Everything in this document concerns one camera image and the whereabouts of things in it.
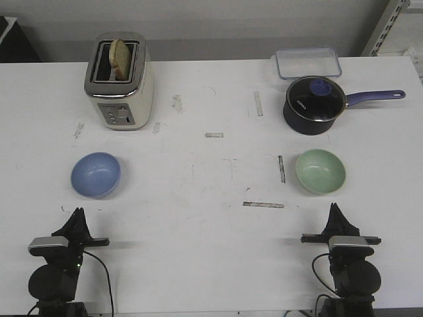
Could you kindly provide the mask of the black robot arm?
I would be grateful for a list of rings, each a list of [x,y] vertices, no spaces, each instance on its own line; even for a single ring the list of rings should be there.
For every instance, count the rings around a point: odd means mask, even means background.
[[[377,236],[362,236],[350,224],[336,203],[330,205],[328,221],[320,234],[303,234],[302,243],[326,244],[328,252],[316,256],[311,264],[326,256],[334,287],[326,287],[334,295],[321,294],[315,302],[315,316],[374,316],[373,294],[381,286],[378,269],[366,258],[381,243]]]
[[[86,248],[108,246],[108,238],[93,238],[82,207],[51,236],[34,238],[28,246],[32,256],[43,257],[46,264],[35,270],[28,291],[37,299],[39,316],[88,316],[83,302],[75,295]]]

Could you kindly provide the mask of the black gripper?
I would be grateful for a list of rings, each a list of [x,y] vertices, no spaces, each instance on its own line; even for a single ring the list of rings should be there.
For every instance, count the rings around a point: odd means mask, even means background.
[[[331,203],[328,220],[321,234],[303,234],[302,243],[326,244],[328,254],[316,256],[312,264],[326,256],[330,264],[351,264],[374,254],[381,243],[377,236],[360,236],[359,228],[348,222],[337,203]]]
[[[77,238],[79,226],[81,238]],[[49,239],[52,245],[48,247],[48,264],[59,268],[80,268],[85,248],[110,244],[109,238],[92,238],[82,207],[77,207],[68,221],[59,230],[53,232]]]

